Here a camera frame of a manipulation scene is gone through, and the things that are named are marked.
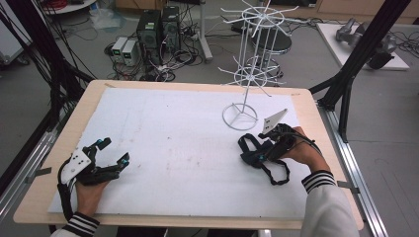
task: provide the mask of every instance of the jacket sleeve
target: jacket sleeve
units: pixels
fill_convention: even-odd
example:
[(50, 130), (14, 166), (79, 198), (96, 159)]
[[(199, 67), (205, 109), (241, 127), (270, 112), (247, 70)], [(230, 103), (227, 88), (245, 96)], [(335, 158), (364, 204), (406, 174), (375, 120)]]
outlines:
[(98, 227), (99, 221), (96, 219), (75, 212), (68, 223), (62, 229), (53, 232), (51, 237), (92, 237)]
[(301, 237), (360, 235), (348, 199), (335, 185), (332, 173), (314, 172), (302, 184), (308, 197)]

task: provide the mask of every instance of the hand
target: hand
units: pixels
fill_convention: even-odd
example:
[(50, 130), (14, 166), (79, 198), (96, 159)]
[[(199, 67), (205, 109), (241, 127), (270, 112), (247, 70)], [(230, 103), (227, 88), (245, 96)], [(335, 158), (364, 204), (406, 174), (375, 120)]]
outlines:
[(77, 192), (77, 211), (92, 217), (98, 209), (102, 192), (109, 182), (104, 182), (96, 186), (84, 186), (80, 182), (76, 183)]
[[(300, 126), (294, 127), (293, 129), (305, 136), (305, 133)], [(289, 152), (280, 157), (280, 159), (288, 157), (293, 158), (298, 163), (307, 165), (311, 173), (318, 170), (330, 172), (330, 167), (327, 165), (323, 156), (321, 156), (317, 150), (299, 137), (296, 139), (295, 146)]]

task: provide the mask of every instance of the computer tower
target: computer tower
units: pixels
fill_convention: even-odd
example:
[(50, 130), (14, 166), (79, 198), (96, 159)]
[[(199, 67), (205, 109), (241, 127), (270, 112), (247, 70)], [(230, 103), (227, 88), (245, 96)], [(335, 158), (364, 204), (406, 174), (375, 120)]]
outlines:
[(161, 65), (164, 53), (163, 25), (159, 10), (144, 10), (136, 28), (145, 65)]
[(179, 7), (163, 8), (163, 37), (166, 41), (166, 51), (175, 52), (181, 49)]

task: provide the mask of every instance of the striped cuff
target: striped cuff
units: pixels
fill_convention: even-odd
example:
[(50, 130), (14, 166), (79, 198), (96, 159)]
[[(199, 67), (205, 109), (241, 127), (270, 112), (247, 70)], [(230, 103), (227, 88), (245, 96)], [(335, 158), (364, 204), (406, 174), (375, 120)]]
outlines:
[(335, 178), (333, 178), (333, 174), (328, 171), (316, 171), (312, 173), (311, 175), (305, 177), (301, 181), (301, 183), (304, 185), (305, 190), (309, 194), (314, 188), (320, 187), (322, 185), (333, 185), (335, 184)]
[(75, 212), (67, 225), (62, 228), (81, 237), (92, 237), (98, 227), (99, 221), (96, 219), (80, 212)]

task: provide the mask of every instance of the person's left hand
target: person's left hand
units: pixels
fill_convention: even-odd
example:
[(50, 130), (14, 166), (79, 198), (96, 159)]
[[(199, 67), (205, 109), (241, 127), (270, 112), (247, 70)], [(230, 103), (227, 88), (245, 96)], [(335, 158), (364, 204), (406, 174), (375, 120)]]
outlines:
[(77, 192), (77, 211), (92, 217), (98, 209), (102, 192), (109, 182), (104, 182), (96, 186), (84, 186), (76, 182)]

